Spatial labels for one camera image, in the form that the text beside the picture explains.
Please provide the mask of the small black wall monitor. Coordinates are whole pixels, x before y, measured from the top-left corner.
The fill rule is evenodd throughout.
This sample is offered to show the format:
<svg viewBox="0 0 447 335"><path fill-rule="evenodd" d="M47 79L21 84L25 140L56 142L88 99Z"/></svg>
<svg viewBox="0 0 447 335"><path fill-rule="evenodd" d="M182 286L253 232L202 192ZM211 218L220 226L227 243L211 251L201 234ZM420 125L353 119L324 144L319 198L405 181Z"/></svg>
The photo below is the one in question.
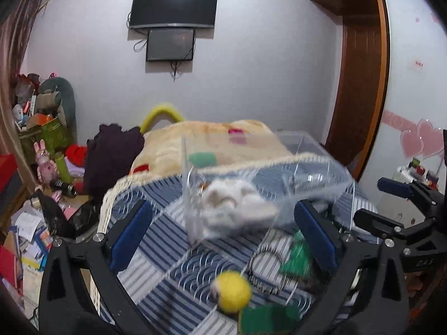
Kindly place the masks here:
<svg viewBox="0 0 447 335"><path fill-rule="evenodd" d="M164 28L149 30L146 45L147 62L191 61L194 56L196 31Z"/></svg>

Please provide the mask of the black white hair band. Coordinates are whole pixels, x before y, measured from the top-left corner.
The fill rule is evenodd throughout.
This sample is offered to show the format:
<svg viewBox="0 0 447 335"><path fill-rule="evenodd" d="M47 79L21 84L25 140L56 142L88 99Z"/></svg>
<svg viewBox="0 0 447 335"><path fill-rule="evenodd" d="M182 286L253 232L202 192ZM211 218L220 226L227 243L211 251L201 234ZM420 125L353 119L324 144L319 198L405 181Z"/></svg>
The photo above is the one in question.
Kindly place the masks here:
<svg viewBox="0 0 447 335"><path fill-rule="evenodd" d="M251 255L244 274L262 283L267 289L281 288L282 291L296 292L295 280L280 274L280 268L290 255L291 237L282 237L262 242Z"/></svg>

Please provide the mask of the clear plastic storage box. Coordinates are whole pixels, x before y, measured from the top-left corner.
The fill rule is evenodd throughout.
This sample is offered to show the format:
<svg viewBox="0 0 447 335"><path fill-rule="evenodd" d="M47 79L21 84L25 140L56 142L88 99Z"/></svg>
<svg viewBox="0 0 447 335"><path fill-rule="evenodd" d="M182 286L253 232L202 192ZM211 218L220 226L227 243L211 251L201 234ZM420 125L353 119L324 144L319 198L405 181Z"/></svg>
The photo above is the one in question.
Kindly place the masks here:
<svg viewBox="0 0 447 335"><path fill-rule="evenodd" d="M275 202L280 212L270 227L291 223L293 207L300 200L331 204L351 188L353 178L348 170L307 132L274 134L292 153L290 156L230 165L219 165L212 153L188 154L186 140L182 140L183 214L191 243L207 240L199 225L199 200L202 191L216 178L250 181L264 199Z"/></svg>

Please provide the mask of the green yellow sponge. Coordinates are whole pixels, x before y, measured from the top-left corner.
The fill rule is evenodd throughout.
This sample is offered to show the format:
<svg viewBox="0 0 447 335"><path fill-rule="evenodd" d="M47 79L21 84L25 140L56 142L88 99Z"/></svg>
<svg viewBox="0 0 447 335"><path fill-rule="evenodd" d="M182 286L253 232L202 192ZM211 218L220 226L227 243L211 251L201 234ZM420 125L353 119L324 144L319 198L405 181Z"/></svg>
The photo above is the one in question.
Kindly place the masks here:
<svg viewBox="0 0 447 335"><path fill-rule="evenodd" d="M293 305L246 307L239 313L238 334L291 334L301 321L301 312Z"/></svg>

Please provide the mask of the brown wooden door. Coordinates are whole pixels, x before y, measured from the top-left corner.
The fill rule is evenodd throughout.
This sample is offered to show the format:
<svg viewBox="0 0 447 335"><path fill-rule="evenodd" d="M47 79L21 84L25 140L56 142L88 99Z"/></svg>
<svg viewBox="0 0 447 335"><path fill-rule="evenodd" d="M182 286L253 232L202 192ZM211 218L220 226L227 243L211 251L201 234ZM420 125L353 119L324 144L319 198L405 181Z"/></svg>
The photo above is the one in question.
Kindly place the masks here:
<svg viewBox="0 0 447 335"><path fill-rule="evenodd" d="M343 17L343 46L339 85L326 151L351 175L361 178L368 135L377 120L382 36L379 15Z"/></svg>

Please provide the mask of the green knitted soft toy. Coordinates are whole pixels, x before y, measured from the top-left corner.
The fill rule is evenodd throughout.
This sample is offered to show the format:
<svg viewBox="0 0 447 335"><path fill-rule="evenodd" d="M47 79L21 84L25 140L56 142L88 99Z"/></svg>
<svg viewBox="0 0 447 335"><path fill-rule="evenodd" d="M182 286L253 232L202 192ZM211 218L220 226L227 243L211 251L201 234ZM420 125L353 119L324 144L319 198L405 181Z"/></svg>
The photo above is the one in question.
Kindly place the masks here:
<svg viewBox="0 0 447 335"><path fill-rule="evenodd" d="M292 279L307 279L312 274L312 253L301 231L293 236L289 257L280 266L280 274Z"/></svg>

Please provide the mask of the yellow felt bird ball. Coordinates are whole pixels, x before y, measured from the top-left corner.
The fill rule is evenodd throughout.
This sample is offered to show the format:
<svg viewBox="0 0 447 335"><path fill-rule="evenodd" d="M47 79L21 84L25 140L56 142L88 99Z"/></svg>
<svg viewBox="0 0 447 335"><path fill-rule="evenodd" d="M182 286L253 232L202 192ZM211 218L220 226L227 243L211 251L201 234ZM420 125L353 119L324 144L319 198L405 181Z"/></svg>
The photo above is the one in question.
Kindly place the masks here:
<svg viewBox="0 0 447 335"><path fill-rule="evenodd" d="M233 315L249 305L251 287L237 271L224 271L213 280L211 294L219 310Z"/></svg>

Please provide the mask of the blue white patterned tablecloth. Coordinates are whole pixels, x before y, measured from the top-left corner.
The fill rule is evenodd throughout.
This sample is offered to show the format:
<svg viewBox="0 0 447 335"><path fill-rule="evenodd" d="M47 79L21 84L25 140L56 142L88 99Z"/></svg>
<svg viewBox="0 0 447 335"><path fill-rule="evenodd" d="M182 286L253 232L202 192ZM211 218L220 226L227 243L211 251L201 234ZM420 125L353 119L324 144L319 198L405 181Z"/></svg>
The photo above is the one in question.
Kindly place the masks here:
<svg viewBox="0 0 447 335"><path fill-rule="evenodd" d="M217 275L244 272L265 240L291 237L294 220L272 229L191 244L183 217L181 175L137 173L121 179L105 196L100 227L112 228L139 200L151 204L153 220L130 264L118 279L159 334L236 334L237 321L225 315L211 296Z"/></svg>

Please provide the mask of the white soft cloth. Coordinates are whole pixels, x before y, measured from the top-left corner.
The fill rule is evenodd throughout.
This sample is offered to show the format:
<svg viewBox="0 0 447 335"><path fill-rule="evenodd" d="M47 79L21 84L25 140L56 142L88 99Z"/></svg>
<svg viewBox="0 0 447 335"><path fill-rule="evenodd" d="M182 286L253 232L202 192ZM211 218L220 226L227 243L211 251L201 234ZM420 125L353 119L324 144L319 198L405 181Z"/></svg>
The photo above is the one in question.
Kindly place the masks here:
<svg viewBox="0 0 447 335"><path fill-rule="evenodd" d="M268 228L279 212L280 207L264 199L250 181L216 178L201 193L199 225L203 238L222 238Z"/></svg>

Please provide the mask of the grey green plush toy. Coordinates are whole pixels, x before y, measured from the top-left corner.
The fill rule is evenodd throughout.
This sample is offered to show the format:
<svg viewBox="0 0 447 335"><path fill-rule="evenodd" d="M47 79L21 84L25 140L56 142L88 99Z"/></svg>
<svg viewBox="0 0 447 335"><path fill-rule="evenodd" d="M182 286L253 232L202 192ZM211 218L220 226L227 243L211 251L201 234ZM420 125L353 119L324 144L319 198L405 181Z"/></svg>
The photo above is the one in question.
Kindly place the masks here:
<svg viewBox="0 0 447 335"><path fill-rule="evenodd" d="M38 113L54 114L72 136L77 134L76 103L72 85L62 77L54 77L40 84L35 100Z"/></svg>

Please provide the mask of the dark purple garment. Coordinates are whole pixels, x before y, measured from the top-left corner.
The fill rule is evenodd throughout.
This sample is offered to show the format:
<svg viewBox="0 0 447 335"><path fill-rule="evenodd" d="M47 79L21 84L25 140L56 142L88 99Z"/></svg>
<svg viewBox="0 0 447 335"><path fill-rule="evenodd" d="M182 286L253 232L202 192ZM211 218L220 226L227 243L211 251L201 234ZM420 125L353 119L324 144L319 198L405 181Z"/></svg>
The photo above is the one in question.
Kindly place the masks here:
<svg viewBox="0 0 447 335"><path fill-rule="evenodd" d="M127 176L145 140L138 126L123 131L116 123L101 124L87 141L83 186L92 197L103 198L117 180Z"/></svg>

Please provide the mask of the black wall television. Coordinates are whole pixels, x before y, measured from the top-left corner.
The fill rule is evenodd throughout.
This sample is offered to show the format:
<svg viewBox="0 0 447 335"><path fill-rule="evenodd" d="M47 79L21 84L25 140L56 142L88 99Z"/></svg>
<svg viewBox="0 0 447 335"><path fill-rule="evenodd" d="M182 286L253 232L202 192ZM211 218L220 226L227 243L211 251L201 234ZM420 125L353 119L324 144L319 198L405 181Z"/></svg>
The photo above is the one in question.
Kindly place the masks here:
<svg viewBox="0 0 447 335"><path fill-rule="evenodd" d="M217 0L133 0L130 29L158 27L213 28Z"/></svg>

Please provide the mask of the green cylinder bottle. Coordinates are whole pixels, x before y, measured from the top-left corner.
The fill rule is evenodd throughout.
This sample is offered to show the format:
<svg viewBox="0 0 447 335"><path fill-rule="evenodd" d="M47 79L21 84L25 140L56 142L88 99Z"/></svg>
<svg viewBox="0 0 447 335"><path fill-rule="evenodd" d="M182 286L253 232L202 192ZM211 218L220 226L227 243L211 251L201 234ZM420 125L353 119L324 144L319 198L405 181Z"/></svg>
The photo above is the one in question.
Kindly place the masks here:
<svg viewBox="0 0 447 335"><path fill-rule="evenodd" d="M71 184L73 182L73 178L67 168L65 155L63 155L62 152L56 152L54 155L54 161L58 168L60 180L62 180L64 183Z"/></svg>

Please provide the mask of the red plush item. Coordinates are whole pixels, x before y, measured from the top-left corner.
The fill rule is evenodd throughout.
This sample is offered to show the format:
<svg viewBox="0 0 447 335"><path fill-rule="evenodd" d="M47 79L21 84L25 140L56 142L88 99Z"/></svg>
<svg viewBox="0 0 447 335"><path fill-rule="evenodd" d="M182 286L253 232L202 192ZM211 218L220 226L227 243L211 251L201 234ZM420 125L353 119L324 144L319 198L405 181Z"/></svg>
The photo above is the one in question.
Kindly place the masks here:
<svg viewBox="0 0 447 335"><path fill-rule="evenodd" d="M84 167L87 155L87 147L71 144L65 150L65 157L75 166Z"/></svg>

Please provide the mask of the white wardrobe door pink hearts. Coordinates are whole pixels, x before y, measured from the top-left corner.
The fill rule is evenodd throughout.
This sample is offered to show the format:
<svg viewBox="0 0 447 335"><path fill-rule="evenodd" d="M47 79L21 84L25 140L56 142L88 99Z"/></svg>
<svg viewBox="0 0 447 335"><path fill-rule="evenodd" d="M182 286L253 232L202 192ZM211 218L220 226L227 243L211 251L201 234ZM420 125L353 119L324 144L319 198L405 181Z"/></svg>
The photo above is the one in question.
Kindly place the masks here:
<svg viewBox="0 0 447 335"><path fill-rule="evenodd" d="M383 0L389 39L385 103L360 185L381 215L406 227L424 217L408 200L377 189L380 178L404 180L417 159L445 189L446 28L426 0Z"/></svg>

